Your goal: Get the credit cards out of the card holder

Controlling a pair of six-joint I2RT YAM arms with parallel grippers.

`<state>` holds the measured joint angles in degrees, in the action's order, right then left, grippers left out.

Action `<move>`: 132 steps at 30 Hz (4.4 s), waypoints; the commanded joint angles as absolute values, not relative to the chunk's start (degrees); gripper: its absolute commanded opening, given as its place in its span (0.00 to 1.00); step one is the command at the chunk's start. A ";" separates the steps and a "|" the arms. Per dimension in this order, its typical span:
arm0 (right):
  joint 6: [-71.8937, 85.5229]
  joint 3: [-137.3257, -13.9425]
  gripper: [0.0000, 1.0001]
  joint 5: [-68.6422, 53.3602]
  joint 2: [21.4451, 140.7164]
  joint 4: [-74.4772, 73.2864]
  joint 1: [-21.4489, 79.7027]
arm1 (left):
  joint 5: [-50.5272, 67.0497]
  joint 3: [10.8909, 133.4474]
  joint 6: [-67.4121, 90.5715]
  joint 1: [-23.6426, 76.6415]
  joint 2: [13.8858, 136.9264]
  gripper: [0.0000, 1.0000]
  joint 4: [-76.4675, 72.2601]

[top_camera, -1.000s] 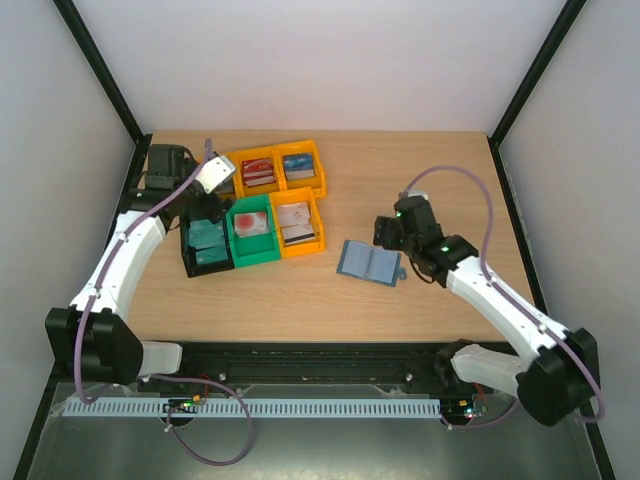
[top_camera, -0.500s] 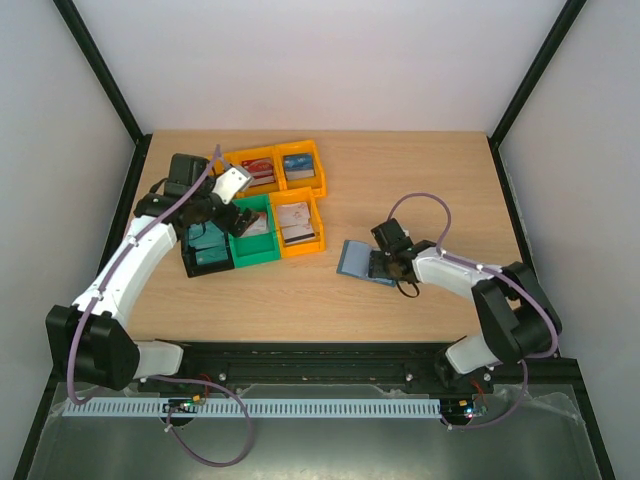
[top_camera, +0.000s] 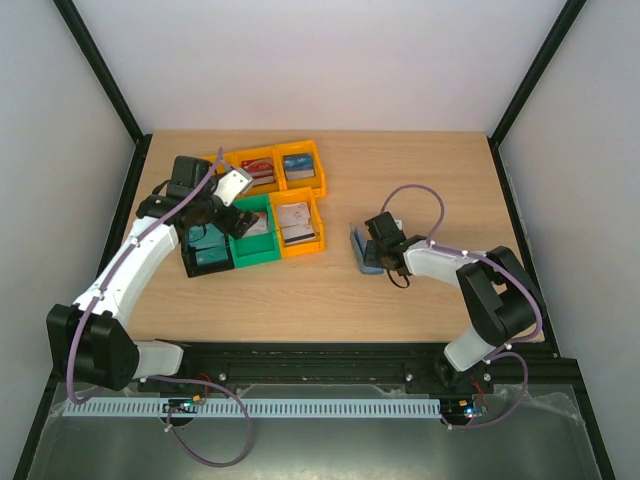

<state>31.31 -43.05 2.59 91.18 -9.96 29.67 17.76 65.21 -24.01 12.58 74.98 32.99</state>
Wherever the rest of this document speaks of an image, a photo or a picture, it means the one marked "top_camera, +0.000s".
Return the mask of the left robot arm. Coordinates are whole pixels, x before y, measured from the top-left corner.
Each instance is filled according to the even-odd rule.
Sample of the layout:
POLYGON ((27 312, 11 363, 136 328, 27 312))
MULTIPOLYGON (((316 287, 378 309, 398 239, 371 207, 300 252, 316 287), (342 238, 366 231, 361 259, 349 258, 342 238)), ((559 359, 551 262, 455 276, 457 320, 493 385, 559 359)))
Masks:
POLYGON ((135 341, 129 318, 148 282, 176 248, 188 247, 191 228, 212 225, 239 239, 257 222, 235 206, 254 179, 241 167, 178 156, 169 179, 138 206, 131 229, 93 283, 72 304, 56 304, 46 318, 55 368, 72 403, 106 388, 118 391, 142 378, 178 372, 184 350, 169 341, 135 341))

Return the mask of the blue card holder wallet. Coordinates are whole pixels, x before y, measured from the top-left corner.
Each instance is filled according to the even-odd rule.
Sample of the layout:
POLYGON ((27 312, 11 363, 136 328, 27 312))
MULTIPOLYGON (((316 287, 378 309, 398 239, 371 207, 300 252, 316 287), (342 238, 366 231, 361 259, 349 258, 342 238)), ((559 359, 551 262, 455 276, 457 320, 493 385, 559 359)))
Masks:
POLYGON ((381 275, 384 270, 377 263, 375 256, 367 254, 367 240, 364 238, 363 230, 354 225, 350 225, 350 245, 356 261, 356 265, 361 274, 381 275))

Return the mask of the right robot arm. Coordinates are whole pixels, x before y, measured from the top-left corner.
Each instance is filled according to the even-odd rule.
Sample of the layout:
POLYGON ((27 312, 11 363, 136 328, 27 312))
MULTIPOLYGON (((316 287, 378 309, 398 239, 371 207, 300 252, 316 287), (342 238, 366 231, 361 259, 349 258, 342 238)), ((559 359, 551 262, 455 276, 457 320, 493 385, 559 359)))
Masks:
POLYGON ((412 277, 427 277, 461 291, 471 326, 444 348, 444 361, 436 367, 443 389, 460 390, 476 364, 490 362, 513 341, 528 341, 542 331, 546 305, 511 249, 468 251, 424 236, 408 237, 389 212, 365 226, 373 258, 391 277, 402 279, 404 288, 412 277))

